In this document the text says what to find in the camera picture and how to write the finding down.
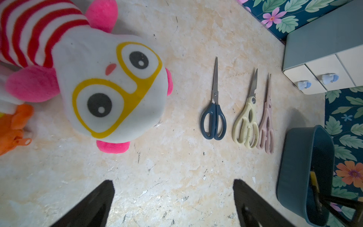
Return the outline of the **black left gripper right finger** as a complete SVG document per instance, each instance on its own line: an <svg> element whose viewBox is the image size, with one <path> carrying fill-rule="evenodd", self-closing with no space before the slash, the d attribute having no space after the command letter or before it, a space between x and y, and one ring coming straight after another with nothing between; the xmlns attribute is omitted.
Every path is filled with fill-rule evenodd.
<svg viewBox="0 0 363 227"><path fill-rule="evenodd" d="M234 180L233 195L241 227L293 226L243 180Z"/></svg>

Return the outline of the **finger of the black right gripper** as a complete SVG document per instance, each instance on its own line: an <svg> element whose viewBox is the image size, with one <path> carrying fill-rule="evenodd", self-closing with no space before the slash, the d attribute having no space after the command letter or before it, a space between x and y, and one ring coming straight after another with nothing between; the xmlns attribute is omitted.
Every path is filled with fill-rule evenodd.
<svg viewBox="0 0 363 227"><path fill-rule="evenodd" d="M363 226L363 203L345 198L335 197L332 195L318 195L320 203L335 217L344 227L362 227ZM340 213L332 208L330 203L336 203L354 210L350 220L344 218Z"/></svg>

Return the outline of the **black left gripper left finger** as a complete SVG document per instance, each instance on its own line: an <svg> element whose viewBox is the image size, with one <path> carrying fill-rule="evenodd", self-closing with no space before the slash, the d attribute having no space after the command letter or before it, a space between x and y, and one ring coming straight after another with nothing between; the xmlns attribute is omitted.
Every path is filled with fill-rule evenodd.
<svg viewBox="0 0 363 227"><path fill-rule="evenodd" d="M111 180L103 181L88 196L52 224L53 227L105 227L115 189Z"/></svg>

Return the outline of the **black yellow scissors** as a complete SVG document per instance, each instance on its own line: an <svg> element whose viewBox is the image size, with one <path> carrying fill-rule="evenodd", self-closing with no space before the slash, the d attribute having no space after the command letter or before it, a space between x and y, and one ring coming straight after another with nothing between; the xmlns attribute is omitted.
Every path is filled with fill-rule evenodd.
<svg viewBox="0 0 363 227"><path fill-rule="evenodd" d="M319 190L317 176L313 169L310 171L310 181L312 185L316 210L319 214L322 214L322 204L320 202L320 190Z"/></svg>

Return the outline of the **pink scissors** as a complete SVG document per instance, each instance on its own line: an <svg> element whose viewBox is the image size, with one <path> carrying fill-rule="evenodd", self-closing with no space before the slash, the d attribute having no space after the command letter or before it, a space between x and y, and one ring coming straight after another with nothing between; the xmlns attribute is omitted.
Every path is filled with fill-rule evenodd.
<svg viewBox="0 0 363 227"><path fill-rule="evenodd" d="M275 147L275 135L272 125L272 103L271 103L271 74L268 76L266 101L264 112L259 125L259 140L257 149L264 149L266 153L273 154Z"/></svg>

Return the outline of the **cream yellow scissors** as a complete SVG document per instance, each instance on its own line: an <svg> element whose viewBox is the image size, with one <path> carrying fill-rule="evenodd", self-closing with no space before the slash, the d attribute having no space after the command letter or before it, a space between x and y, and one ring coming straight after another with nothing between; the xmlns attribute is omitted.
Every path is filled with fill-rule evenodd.
<svg viewBox="0 0 363 227"><path fill-rule="evenodd" d="M248 149L255 148L259 140L259 126L256 118L256 89L258 69L251 79L249 95L244 109L233 125L232 138L236 144L244 145Z"/></svg>

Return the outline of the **dark blue scissors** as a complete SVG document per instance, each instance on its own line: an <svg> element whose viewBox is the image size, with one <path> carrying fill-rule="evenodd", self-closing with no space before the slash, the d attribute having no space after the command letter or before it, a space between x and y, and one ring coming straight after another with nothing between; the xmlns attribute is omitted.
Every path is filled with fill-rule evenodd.
<svg viewBox="0 0 363 227"><path fill-rule="evenodd" d="M205 109L200 118L200 129L203 137L207 140L215 139L220 141L226 134L226 118L218 103L218 57L215 59L213 85L212 85L212 99L209 106ZM205 130L205 119L209 116L209 131Z"/></svg>

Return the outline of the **teal plastic storage box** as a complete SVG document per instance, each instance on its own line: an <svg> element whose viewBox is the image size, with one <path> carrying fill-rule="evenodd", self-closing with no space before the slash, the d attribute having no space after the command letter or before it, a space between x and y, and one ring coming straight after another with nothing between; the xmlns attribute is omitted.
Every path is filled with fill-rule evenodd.
<svg viewBox="0 0 363 227"><path fill-rule="evenodd" d="M318 212L310 172L314 171L321 194L330 195L334 170L334 144L320 125L292 128L285 138L277 183L277 198L283 207L314 227L325 227L329 211Z"/></svg>

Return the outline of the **white pink plush toy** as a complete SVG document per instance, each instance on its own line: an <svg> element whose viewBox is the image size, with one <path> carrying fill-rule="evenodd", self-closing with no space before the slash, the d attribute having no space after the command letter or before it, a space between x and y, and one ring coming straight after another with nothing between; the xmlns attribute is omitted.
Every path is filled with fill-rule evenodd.
<svg viewBox="0 0 363 227"><path fill-rule="evenodd" d="M117 35L116 1L1 1L1 113L61 95L100 151L126 152L160 120L170 71L142 38Z"/></svg>

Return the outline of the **small white drawer cabinet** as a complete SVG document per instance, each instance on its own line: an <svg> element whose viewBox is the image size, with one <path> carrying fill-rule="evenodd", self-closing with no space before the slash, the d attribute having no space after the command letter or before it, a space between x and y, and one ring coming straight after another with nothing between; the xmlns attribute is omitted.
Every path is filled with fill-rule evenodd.
<svg viewBox="0 0 363 227"><path fill-rule="evenodd" d="M363 84L363 2L350 1L290 33L282 72L306 95Z"/></svg>

